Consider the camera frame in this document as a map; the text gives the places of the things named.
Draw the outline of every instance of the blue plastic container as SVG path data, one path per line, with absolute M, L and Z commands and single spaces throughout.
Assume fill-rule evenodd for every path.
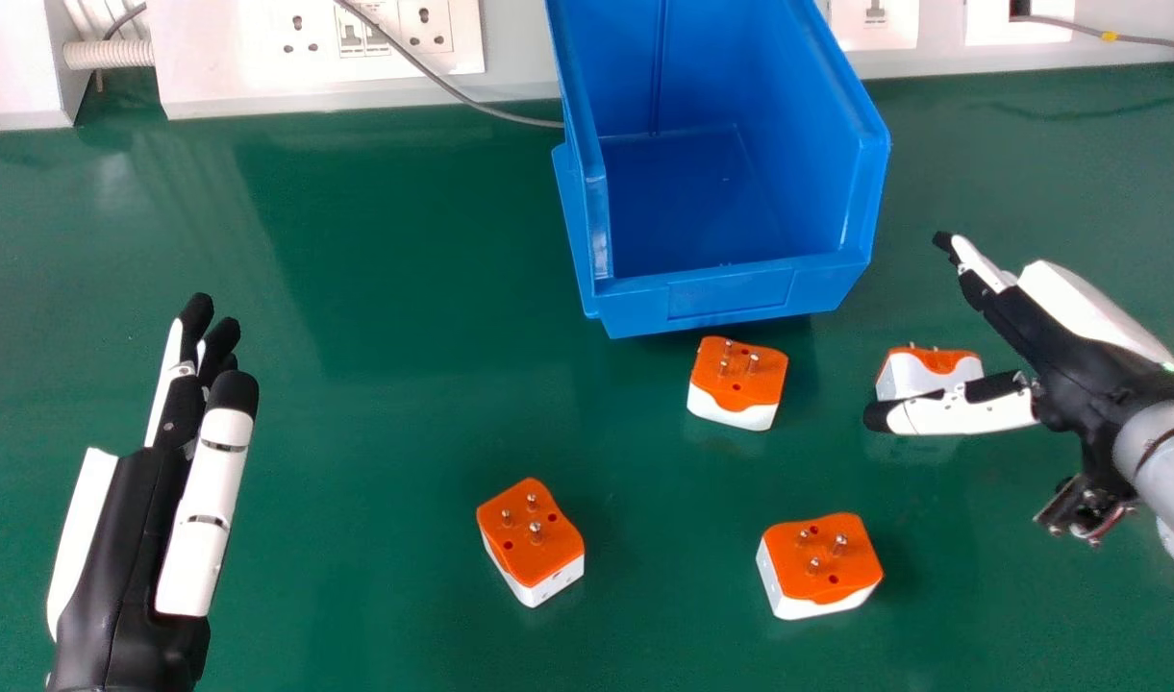
M 890 132 L 814 0 L 547 0 L 582 311 L 613 338 L 834 310 Z

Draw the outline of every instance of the robotic hand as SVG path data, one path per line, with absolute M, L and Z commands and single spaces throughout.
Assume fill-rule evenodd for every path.
M 143 448 L 87 450 L 47 596 L 49 692 L 188 692 L 257 416 L 235 320 L 195 294 L 173 322 Z
M 933 244 L 959 268 L 974 310 L 1037 372 L 1000 372 L 954 390 L 875 402 L 864 424 L 897 435 L 974 435 L 1043 422 L 1082 441 L 1082 470 L 1034 517 L 1053 536 L 1098 546 L 1140 500 L 1174 557 L 1174 356 L 1074 273 L 1034 262 L 1000 270 L 960 235 Z

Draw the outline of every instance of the wire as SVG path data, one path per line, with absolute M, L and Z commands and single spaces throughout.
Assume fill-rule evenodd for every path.
M 1170 39 L 1154 39 L 1154 36 L 1149 35 L 1118 34 L 1118 32 L 1114 31 L 1100 31 L 1088 26 L 1075 25 L 1074 22 L 1066 22 L 1065 19 L 1039 16 L 1039 14 L 1025 14 L 1025 16 L 1021 18 L 1010 18 L 1010 21 L 1060 26 L 1061 28 L 1079 32 L 1079 34 L 1087 34 L 1097 36 L 1097 39 L 1100 40 L 1108 40 L 1108 42 L 1121 40 L 1121 42 L 1125 43 L 1165 45 L 1167 48 L 1174 48 L 1174 40 Z
M 121 31 L 122 26 L 126 26 L 128 25 L 128 22 L 134 21 L 134 18 L 139 16 L 139 14 L 142 14 L 144 12 L 146 12 L 146 2 L 137 5 L 136 8 L 130 9 L 128 13 L 121 14 L 121 16 L 116 18 L 116 21 L 113 22 L 113 26 L 108 27 L 108 31 L 103 32 L 103 40 L 110 40 L 112 36 L 116 35 L 117 31 Z
M 492 106 L 486 106 L 480 101 L 475 101 L 474 98 L 467 96 L 466 93 L 459 92 L 458 87 L 454 87 L 454 85 L 446 82 L 446 80 L 443 79 L 439 74 L 433 73 L 432 69 L 429 69 L 429 67 L 425 66 L 424 62 L 420 62 L 419 58 L 416 58 L 410 51 L 403 48 L 403 45 L 399 43 L 398 40 L 394 40 L 394 36 L 390 35 L 390 32 L 380 27 L 380 25 L 377 23 L 366 13 L 364 13 L 363 9 L 357 8 L 357 6 L 355 6 L 349 0 L 331 0 L 331 1 L 335 2 L 337 6 L 339 6 L 340 8 L 346 9 L 346 12 L 351 13 L 352 16 L 355 16 L 356 19 L 359 19 L 359 21 L 363 21 L 365 26 L 367 26 L 375 32 L 375 34 L 383 36 L 383 39 L 387 40 L 390 47 L 393 48 L 394 52 L 397 52 L 403 58 L 406 58 L 406 61 L 411 62 L 411 65 L 416 67 L 416 69 L 420 70 L 420 73 L 423 73 L 424 76 L 427 76 L 430 80 L 433 80 L 433 83 L 438 85 L 438 87 L 444 88 L 444 90 L 448 93 L 450 96 L 454 96 L 459 101 L 463 101 L 464 105 L 471 106 L 472 108 L 480 110 L 481 114 L 493 115 L 494 119 L 502 119 L 502 121 L 529 125 L 534 127 L 547 127 L 552 129 L 565 129 L 566 123 L 560 121 L 544 121 L 542 119 L 529 119 L 526 117 L 526 115 L 511 114 L 507 113 L 507 110 L 493 108 Z

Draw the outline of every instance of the corrugated white pipe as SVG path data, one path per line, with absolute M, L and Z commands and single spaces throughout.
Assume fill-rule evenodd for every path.
M 155 66 L 155 49 L 149 40 L 83 40 L 66 43 L 62 53 L 65 65 L 72 70 Z

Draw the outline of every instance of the green table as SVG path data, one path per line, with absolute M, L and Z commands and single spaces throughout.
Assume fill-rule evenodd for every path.
M 193 290 L 243 321 L 263 385 L 201 692 L 1174 690 L 1152 517 L 1098 552 L 1031 522 L 1074 438 L 859 424 L 897 343 L 1018 367 L 935 230 L 1058 260 L 1174 347 L 1174 66 L 869 85 L 895 136 L 871 270 L 832 315 L 727 330 L 792 357 L 767 435 L 684 412 L 701 334 L 582 318 L 555 133 L 458 108 L 168 123 L 112 76 L 76 130 L 0 135 L 0 690 L 45 679 L 82 448 L 141 442 Z M 587 539 L 538 610 L 473 518 L 525 476 Z M 758 536 L 838 510 L 885 582 L 776 620 Z

